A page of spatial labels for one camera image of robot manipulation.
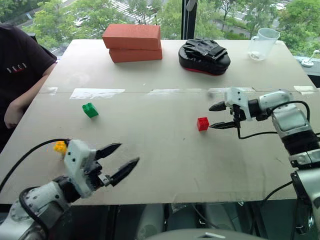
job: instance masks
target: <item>black cable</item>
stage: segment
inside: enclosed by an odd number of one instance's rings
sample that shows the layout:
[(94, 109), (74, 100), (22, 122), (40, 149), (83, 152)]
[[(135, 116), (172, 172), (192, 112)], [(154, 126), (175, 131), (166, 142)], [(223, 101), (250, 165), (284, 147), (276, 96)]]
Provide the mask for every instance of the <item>black cable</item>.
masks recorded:
[(16, 168), (19, 166), (19, 164), (25, 160), (32, 152), (34, 152), (35, 150), (37, 150), (38, 148), (46, 145), (46, 144), (50, 144), (50, 143), (54, 143), (54, 142), (58, 142), (58, 141), (64, 141), (66, 144), (68, 143), (69, 139), (66, 138), (56, 138), (56, 139), (52, 139), (52, 140), (48, 140), (48, 141), (44, 141), (40, 144), (38, 144), (37, 146), (31, 148), (25, 155), (23, 155), (19, 161), (17, 161), (15, 163), (15, 165), (10, 169), (10, 171), (7, 173), (7, 175), (4, 177), (4, 179), (2, 180), (1, 184), (0, 184), (0, 194), (1, 191), (3, 190), (6, 182), (8, 181), (8, 179), (10, 178), (11, 174), (16, 170)]
[(309, 108), (309, 105), (305, 101), (295, 100), (295, 101), (287, 101), (287, 102), (281, 103), (281, 104), (275, 106), (274, 108), (272, 108), (268, 115), (270, 116), (275, 109), (277, 109), (281, 106), (284, 106), (284, 105), (288, 105), (288, 104), (303, 104), (306, 109), (306, 119), (310, 123), (310, 108)]
[(196, 208), (195, 205), (191, 204), (192, 207), (194, 208), (194, 210), (196, 211), (196, 213), (199, 215), (200, 218), (202, 218), (202, 220), (204, 220), (207, 224), (211, 225), (212, 227), (214, 227), (215, 229), (218, 229), (219, 227), (215, 224), (213, 224), (212, 222), (210, 222), (208, 219), (206, 219)]
[(248, 138), (251, 138), (251, 137), (254, 137), (254, 136), (258, 136), (258, 135), (263, 135), (263, 134), (278, 134), (276, 131), (262, 131), (262, 132), (258, 132), (258, 133), (255, 133), (255, 134), (251, 134), (251, 135), (248, 135), (248, 136), (241, 136), (240, 135), (240, 128), (237, 127), (237, 132), (238, 132), (238, 138), (239, 139), (248, 139)]
[(49, 229), (48, 229), (47, 225), (30, 209), (30, 207), (25, 202), (25, 194), (27, 194), (30, 190), (35, 189), (35, 188), (38, 188), (38, 187), (34, 186), (34, 187), (29, 187), (29, 188), (26, 188), (25, 190), (23, 190), (19, 194), (19, 202), (21, 204), (21, 207), (28, 214), (28, 216), (30, 218), (32, 218), (37, 224), (39, 224), (40, 227), (43, 229), (44, 234), (45, 234), (45, 238), (44, 239), (48, 239), (48, 237), (49, 237)]
[(296, 199), (295, 207), (293, 211), (290, 240), (294, 240), (296, 235), (295, 233), (296, 233), (296, 225), (297, 225), (298, 206), (299, 206), (299, 198)]
[[(305, 106), (305, 109), (306, 109), (306, 119), (308, 120), (308, 122), (310, 123), (310, 108), (309, 108), (309, 105), (305, 102), (305, 101), (287, 101), (287, 102), (284, 102), (284, 103), (281, 103), (273, 108), (271, 108), (269, 111), (268, 111), (268, 116), (270, 116), (275, 109), (281, 107), (281, 106), (284, 106), (284, 105), (288, 105), (288, 104), (303, 104)], [(240, 127), (237, 127), (237, 133), (238, 133), (238, 138), (243, 140), (243, 139), (248, 139), (248, 138), (251, 138), (251, 137), (254, 137), (254, 136), (258, 136), (258, 135), (263, 135), (263, 134), (278, 134), (276, 131), (263, 131), (263, 132), (258, 132), (258, 133), (254, 133), (254, 134), (251, 134), (251, 135), (248, 135), (248, 136), (241, 136), (240, 134)]]
[[(278, 192), (279, 190), (289, 186), (292, 184), (292, 181), (287, 182), (286, 184), (283, 184), (282, 186), (276, 188), (275, 190), (273, 190), (272, 192), (270, 192), (261, 202), (260, 202), (260, 208), (263, 207), (265, 205), (265, 203), (267, 202), (267, 200), (276, 192)], [(251, 228), (250, 228), (250, 234), (252, 235), (254, 233), (254, 228), (255, 228), (255, 224), (256, 224), (256, 216), (253, 216), (253, 220), (252, 220), (252, 224), (251, 224)]]

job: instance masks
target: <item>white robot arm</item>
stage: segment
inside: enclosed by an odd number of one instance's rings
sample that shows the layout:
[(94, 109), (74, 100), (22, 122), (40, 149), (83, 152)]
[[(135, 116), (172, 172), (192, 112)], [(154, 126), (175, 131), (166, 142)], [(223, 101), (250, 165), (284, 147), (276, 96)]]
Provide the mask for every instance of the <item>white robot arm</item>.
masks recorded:
[(1, 240), (46, 240), (50, 229), (79, 198), (88, 198), (100, 187), (115, 186), (137, 165), (139, 158), (129, 161), (113, 176), (104, 175), (98, 160), (112, 154), (121, 144), (114, 143), (95, 150), (81, 140), (68, 143), (64, 164), (67, 176), (46, 185), (21, 192), (0, 225)]
[[(297, 108), (295, 103), (304, 104), (307, 117)], [(248, 100), (244, 92), (237, 88), (230, 88), (225, 93), (225, 101), (219, 102), (210, 111), (223, 111), (229, 107), (233, 115), (231, 122), (218, 122), (211, 125), (214, 129), (237, 128), (241, 137), (240, 122), (263, 121), (272, 118), (272, 123), (289, 153), (289, 161), (293, 168), (298, 168), (291, 174), (292, 183), (298, 198), (305, 204), (311, 205), (318, 230), (320, 231), (320, 139), (312, 130), (309, 106), (303, 101), (294, 101), (292, 93), (278, 90), (260, 96), (258, 99)]]

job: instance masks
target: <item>white car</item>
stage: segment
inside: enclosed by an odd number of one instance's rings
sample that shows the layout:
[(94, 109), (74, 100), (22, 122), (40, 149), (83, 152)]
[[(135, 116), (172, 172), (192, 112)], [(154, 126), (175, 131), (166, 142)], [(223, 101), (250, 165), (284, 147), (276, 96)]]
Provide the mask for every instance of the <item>white car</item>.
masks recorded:
[(90, 19), (89, 16), (79, 17), (74, 21), (76, 27), (81, 27), (81, 25)]
[(283, 3), (274, 3), (274, 4), (271, 4), (270, 7), (276, 7), (276, 9), (279, 11), (286, 8)]

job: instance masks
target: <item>orange brick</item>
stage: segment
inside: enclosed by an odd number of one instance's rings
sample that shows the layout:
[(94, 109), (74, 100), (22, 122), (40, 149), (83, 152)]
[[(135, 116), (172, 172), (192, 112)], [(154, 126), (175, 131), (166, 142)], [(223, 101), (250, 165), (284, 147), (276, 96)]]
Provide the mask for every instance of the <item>orange brick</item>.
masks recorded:
[(110, 49), (114, 63), (138, 62), (162, 59), (162, 50)]
[(110, 24), (102, 39), (107, 49), (161, 49), (158, 25)]

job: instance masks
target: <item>window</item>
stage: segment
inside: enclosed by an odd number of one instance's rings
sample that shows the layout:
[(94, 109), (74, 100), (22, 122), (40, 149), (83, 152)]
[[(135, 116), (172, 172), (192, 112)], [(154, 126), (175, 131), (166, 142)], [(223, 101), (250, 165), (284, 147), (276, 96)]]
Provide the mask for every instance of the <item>window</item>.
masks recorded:
[(0, 1), (0, 22), (35, 33), (57, 56), (73, 39), (100, 39), (111, 23), (161, 25), (162, 39), (170, 40), (249, 40), (269, 27), (295, 56), (320, 49), (319, 0), (198, 0), (195, 11), (186, 11), (189, 0)]
[(249, 40), (272, 28), (295, 56), (320, 49), (319, 0), (199, 0), (197, 8), (196, 37)]
[(61, 56), (73, 39), (101, 39), (109, 24), (161, 25), (163, 39), (181, 39), (181, 0), (1, 0), (0, 22), (35, 34)]

